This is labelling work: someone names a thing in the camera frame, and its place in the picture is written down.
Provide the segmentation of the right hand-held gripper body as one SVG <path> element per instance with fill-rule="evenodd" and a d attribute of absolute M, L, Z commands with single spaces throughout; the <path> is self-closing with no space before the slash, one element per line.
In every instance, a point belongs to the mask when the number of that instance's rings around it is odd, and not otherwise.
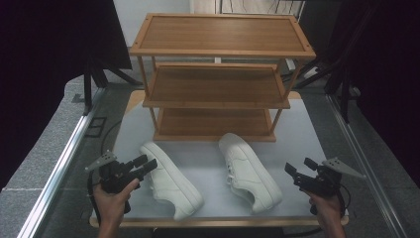
<path fill-rule="evenodd" d="M 331 197 L 339 193 L 342 175 L 348 175 L 359 179 L 366 176 L 357 172 L 338 158 L 323 161 L 318 165 L 315 178 L 302 175 L 304 182 L 299 185 L 300 189 L 315 193 L 318 196 Z"/>

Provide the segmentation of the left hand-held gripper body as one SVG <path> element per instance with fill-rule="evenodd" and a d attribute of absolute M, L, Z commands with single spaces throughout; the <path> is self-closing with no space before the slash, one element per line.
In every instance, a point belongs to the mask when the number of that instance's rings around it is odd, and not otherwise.
<path fill-rule="evenodd" d="M 107 193 L 119 193 L 135 179 L 134 168 L 130 168 L 128 162 L 118 162 L 117 157 L 110 151 L 98 157 L 84 170 L 87 173 L 98 170 L 100 183 Z"/>

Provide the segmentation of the white sneaker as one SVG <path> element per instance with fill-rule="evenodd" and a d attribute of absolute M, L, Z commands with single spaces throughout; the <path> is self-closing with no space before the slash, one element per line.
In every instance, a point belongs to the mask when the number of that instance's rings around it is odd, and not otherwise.
<path fill-rule="evenodd" d="M 227 133 L 219 140 L 219 149 L 228 170 L 227 183 L 250 204 L 251 213 L 268 211 L 282 202 L 279 186 L 244 139 Z"/>
<path fill-rule="evenodd" d="M 157 161 L 151 171 L 151 188 L 154 199 L 173 205 L 173 219 L 183 220 L 204 205 L 204 198 L 192 182 L 179 170 L 172 159 L 154 142 L 147 142 L 140 152 Z"/>

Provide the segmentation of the wooden three-tier shoe rack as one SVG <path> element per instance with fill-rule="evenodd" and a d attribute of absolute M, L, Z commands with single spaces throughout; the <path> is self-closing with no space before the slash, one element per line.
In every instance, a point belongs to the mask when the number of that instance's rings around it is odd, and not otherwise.
<path fill-rule="evenodd" d="M 281 63 L 316 56 L 294 16 L 170 13 L 150 13 L 130 53 L 152 60 L 143 104 L 167 141 L 274 141 L 292 89 Z"/>

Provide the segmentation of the person's right hand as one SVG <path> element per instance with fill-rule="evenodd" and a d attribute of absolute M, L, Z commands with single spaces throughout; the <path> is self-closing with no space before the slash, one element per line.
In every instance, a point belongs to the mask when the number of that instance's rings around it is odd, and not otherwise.
<path fill-rule="evenodd" d="M 341 206 L 337 195 L 331 197 L 318 196 L 306 191 L 309 203 L 317 209 L 317 219 L 323 230 L 341 226 Z"/>

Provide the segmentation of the person's left hand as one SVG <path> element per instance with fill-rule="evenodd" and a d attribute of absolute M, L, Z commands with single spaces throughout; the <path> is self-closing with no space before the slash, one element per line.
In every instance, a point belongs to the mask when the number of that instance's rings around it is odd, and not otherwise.
<path fill-rule="evenodd" d="M 140 184 L 137 178 L 134 178 L 119 193 L 107 193 L 101 184 L 94 188 L 94 198 L 101 217 L 101 226 L 119 227 L 125 210 L 125 202 L 131 197 L 131 192 Z"/>

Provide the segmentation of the black tripod stand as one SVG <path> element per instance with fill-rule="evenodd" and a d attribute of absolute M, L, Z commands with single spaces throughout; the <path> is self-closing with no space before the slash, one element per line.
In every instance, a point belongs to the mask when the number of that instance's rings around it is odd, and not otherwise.
<path fill-rule="evenodd" d="M 346 59 L 337 59 L 332 64 L 320 69 L 318 72 L 297 83 L 294 88 L 303 88 L 326 75 L 330 75 L 324 87 L 326 94 L 334 94 L 341 89 L 340 114 L 346 123 L 349 123 L 348 107 L 351 96 L 350 69 L 346 66 Z"/>
<path fill-rule="evenodd" d="M 142 85 L 138 80 L 133 79 L 126 73 L 122 72 L 116 66 L 96 58 L 89 58 L 84 67 L 83 87 L 84 87 L 84 111 L 83 115 L 87 116 L 93 108 L 91 81 L 94 81 L 99 88 L 106 88 L 108 79 L 104 70 L 110 70 L 115 75 L 119 76 L 126 82 L 133 85 Z"/>

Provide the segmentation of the dark curtain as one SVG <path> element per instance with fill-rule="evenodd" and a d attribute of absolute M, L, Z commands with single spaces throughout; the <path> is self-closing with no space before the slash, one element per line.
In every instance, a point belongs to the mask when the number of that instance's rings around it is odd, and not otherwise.
<path fill-rule="evenodd" d="M 377 8 L 348 66 L 358 106 L 420 187 L 420 0 L 344 0 L 333 36 Z"/>
<path fill-rule="evenodd" d="M 131 67 L 114 0 L 0 0 L 0 191 L 92 60 Z"/>

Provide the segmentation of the metal floor rail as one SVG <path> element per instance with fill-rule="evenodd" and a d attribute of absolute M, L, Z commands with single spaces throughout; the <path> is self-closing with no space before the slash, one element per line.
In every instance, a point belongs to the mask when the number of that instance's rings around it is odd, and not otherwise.
<path fill-rule="evenodd" d="M 92 109 L 85 112 L 84 103 L 72 103 L 69 91 L 64 92 L 40 139 L 3 189 L 16 195 L 18 222 L 11 238 L 34 238 L 105 93 L 95 89 Z"/>
<path fill-rule="evenodd" d="M 344 117 L 341 115 L 339 103 L 331 95 L 326 95 L 326 100 L 332 108 L 335 118 L 342 130 L 342 133 L 344 134 L 344 137 L 346 138 L 350 149 L 352 150 L 352 153 L 361 172 L 367 177 L 367 186 L 371 191 L 376 204 L 378 205 L 379 211 L 382 214 L 384 221 L 392 234 L 392 237 L 408 238 L 408 235 L 399 219 L 399 215 L 391 204 L 383 186 L 379 182 L 376 174 L 370 166 L 368 158 L 363 151 L 357 137 L 355 136 L 351 125 L 347 123 Z"/>

